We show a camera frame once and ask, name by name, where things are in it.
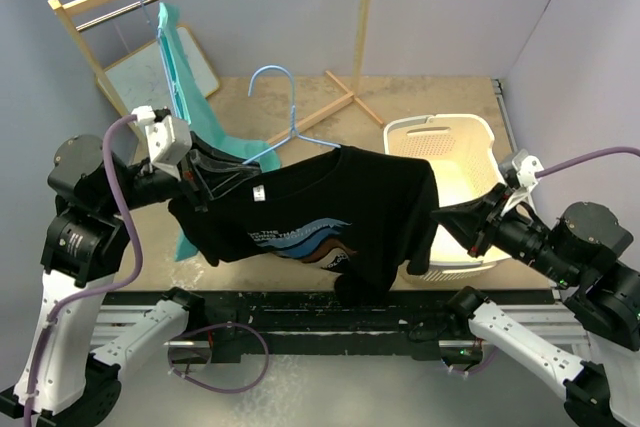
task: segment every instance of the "clothes rack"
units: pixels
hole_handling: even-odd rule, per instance
[[[127,115],[129,112],[127,111],[124,102],[118,95],[115,87],[107,77],[105,70],[100,65],[98,60],[96,59],[94,53],[89,47],[88,43],[85,41],[82,36],[82,32],[89,30],[97,25],[100,25],[109,20],[120,17],[124,14],[137,10],[141,8],[142,5],[140,2],[136,2],[134,4],[127,5],[125,7],[121,7],[119,9],[114,10],[108,14],[97,17],[93,20],[85,22],[79,26],[74,23],[74,17],[93,10],[97,7],[100,7],[106,3],[112,2],[114,0],[73,0],[71,2],[62,3],[60,0],[49,0],[49,6],[54,11],[63,27],[72,38],[72,40],[76,43],[80,52],[84,55],[89,66],[93,70],[96,75],[98,81],[102,84],[107,97],[118,111],[120,115]],[[154,2],[158,2],[160,0],[144,0],[144,5],[149,5]],[[296,123],[296,127],[300,132],[303,132],[327,117],[335,114],[336,112],[344,109],[348,105],[355,103],[363,112],[365,112],[376,124],[380,127],[384,125],[384,121],[376,114],[372,109],[370,109],[359,97],[358,97],[358,87],[361,75],[362,61],[364,58],[364,47],[366,41],[366,31],[367,31],[367,22],[368,22],[368,13],[369,13],[369,5],[371,0],[360,0],[360,5],[358,9],[358,28],[356,33],[356,42],[354,49],[354,65],[353,72],[351,77],[351,88],[347,87],[344,83],[342,83],[333,73],[326,71],[325,74],[327,77],[334,82],[341,90],[344,90],[344,95],[334,100],[333,102],[325,105],[320,110],[314,112],[313,114],[299,120]],[[140,140],[144,140],[142,133],[139,129],[133,128],[134,133],[138,136]],[[270,144],[275,144],[285,139],[289,134],[289,129],[280,132],[274,137],[270,138],[268,142]]]

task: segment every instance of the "white laundry basket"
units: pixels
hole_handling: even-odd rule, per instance
[[[385,153],[428,160],[438,184],[440,206],[480,197],[503,182],[491,147],[494,136],[477,115],[423,115],[391,122],[384,129]],[[400,274],[413,283],[455,280],[486,272],[509,258],[492,247],[482,258],[470,257],[439,226],[431,248],[430,267],[421,276]]]

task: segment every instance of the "teal towel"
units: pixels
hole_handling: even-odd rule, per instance
[[[160,45],[169,76],[175,85],[175,102],[178,112],[188,113],[191,130],[206,143],[222,150],[227,154],[248,159],[269,148],[269,144],[262,140],[238,139],[227,135],[213,113],[209,102],[202,95],[196,85],[195,78],[189,67],[187,56],[178,36],[177,24],[180,12],[177,7],[160,3],[158,14],[158,28]],[[280,168],[280,159],[275,152],[258,159],[263,172]],[[178,237],[175,260],[185,260],[198,253],[198,249],[187,240],[183,232]]]

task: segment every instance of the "t-shirt sleeve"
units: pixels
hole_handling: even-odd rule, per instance
[[[431,212],[440,203],[438,186],[431,165],[424,161],[420,181],[407,195],[406,214],[400,228],[398,265],[409,260],[407,272],[423,275],[429,270],[431,246],[435,240],[438,224],[431,218]]]
[[[239,225],[224,222],[211,210],[196,211],[185,198],[171,200],[168,210],[180,224],[189,242],[213,266],[218,265],[220,260],[233,262],[263,253]]]

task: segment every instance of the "wooden frame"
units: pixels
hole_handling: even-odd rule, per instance
[[[54,11],[63,27],[67,30],[69,36],[76,43],[80,52],[85,56],[91,70],[95,73],[97,80],[102,86],[107,97],[111,100],[111,103],[118,111],[120,115],[127,115],[127,111],[124,102],[116,92],[113,84],[107,77],[105,70],[95,58],[95,55],[91,51],[91,48],[85,41],[84,37],[78,32],[78,29],[73,22],[73,17],[88,12],[92,9],[100,7],[106,3],[114,0],[73,0],[62,4],[59,0],[49,0],[49,6]],[[330,115],[340,111],[352,103],[355,103],[360,107],[374,122],[380,127],[384,125],[384,121],[358,97],[358,89],[360,85],[360,73],[362,69],[362,62],[364,58],[364,46],[366,42],[367,22],[369,17],[369,5],[371,0],[360,0],[360,6],[358,9],[358,30],[356,34],[356,44],[354,51],[353,72],[351,78],[351,89],[345,86],[335,75],[327,71],[325,74],[337,84],[337,86],[345,91],[345,94],[324,106],[317,112],[301,119],[298,122],[298,129],[302,132],[316,125],[318,122],[326,119]],[[140,140],[144,140],[142,133],[139,129],[134,128],[133,131]],[[278,142],[287,136],[289,131],[281,132],[280,134],[269,139],[270,143]]]

